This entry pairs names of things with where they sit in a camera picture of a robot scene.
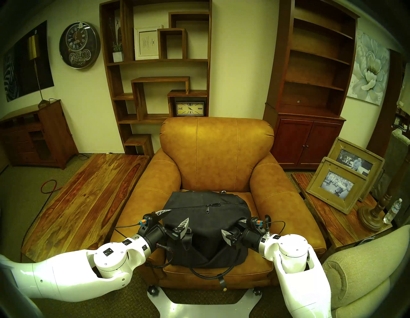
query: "potted plant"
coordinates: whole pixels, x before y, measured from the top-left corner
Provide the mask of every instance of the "potted plant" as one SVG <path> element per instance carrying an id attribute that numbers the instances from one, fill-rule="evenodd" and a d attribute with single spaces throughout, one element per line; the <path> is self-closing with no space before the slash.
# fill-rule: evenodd
<path id="1" fill-rule="evenodd" d="M 123 53 L 123 44 L 121 41 L 121 28 L 118 27 L 118 36 L 116 37 L 115 34 L 117 33 L 116 27 L 119 25 L 118 20 L 116 21 L 116 25 L 112 25 L 110 23 L 110 29 L 112 34 L 112 57 L 114 62 L 123 62 L 124 61 L 124 53 Z"/>

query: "plastic bottle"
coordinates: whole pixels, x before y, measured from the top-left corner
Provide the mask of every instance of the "plastic bottle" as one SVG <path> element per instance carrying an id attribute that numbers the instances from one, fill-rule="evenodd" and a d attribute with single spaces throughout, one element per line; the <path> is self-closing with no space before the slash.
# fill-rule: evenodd
<path id="1" fill-rule="evenodd" d="M 398 199 L 396 202 L 393 203 L 392 207 L 390 208 L 390 211 L 388 214 L 385 215 L 383 218 L 383 223 L 384 224 L 390 224 L 394 217 L 397 215 L 401 208 L 401 199 Z"/>

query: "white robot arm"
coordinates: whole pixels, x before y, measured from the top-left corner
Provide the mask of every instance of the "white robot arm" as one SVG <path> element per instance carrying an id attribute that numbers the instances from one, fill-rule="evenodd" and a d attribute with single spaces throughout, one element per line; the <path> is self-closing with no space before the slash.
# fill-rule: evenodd
<path id="1" fill-rule="evenodd" d="M 328 279 L 304 237 L 270 234 L 269 227 L 265 230 L 263 221 L 257 217 L 240 220 L 237 224 L 231 231 L 222 230 L 223 239 L 234 248 L 251 248 L 274 263 L 283 298 L 292 317 L 332 317 Z"/>
<path id="2" fill-rule="evenodd" d="M 144 215 L 138 234 L 120 243 L 62 253 L 39 263 L 15 263 L 0 255 L 0 268 L 11 271 L 17 287 L 29 298 L 79 302 L 100 297 L 128 285 L 133 270 L 144 264 L 167 235 L 174 240 L 184 237 L 189 219 L 172 231 L 158 223 L 169 211 Z"/>

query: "black bag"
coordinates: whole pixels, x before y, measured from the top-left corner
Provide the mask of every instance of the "black bag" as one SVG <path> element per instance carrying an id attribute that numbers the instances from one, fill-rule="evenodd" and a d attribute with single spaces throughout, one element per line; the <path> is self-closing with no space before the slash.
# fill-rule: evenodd
<path id="1" fill-rule="evenodd" d="M 221 230 L 229 230 L 238 220 L 248 219 L 251 212 L 239 196 L 216 192 L 173 192 L 164 210 L 173 209 L 163 218 L 168 229 L 177 227 L 189 217 L 192 230 L 192 244 L 185 250 L 182 241 L 167 240 L 167 246 L 174 250 L 172 265 L 191 268 L 224 268 L 242 264 L 248 256 L 248 249 L 234 250 L 222 238 Z"/>

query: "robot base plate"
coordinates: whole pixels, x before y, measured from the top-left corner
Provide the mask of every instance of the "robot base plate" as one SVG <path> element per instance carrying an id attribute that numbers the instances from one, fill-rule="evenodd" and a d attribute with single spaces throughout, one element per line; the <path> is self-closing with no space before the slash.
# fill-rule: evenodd
<path id="1" fill-rule="evenodd" d="M 228 305 L 189 305 L 175 304 L 164 293 L 161 287 L 156 286 L 157 293 L 151 295 L 147 292 L 148 298 L 158 309 L 161 318 L 226 318 L 227 315 L 235 314 L 235 318 L 248 318 L 251 310 L 262 298 L 255 295 L 253 289 L 248 289 L 243 297 L 236 304 Z"/>

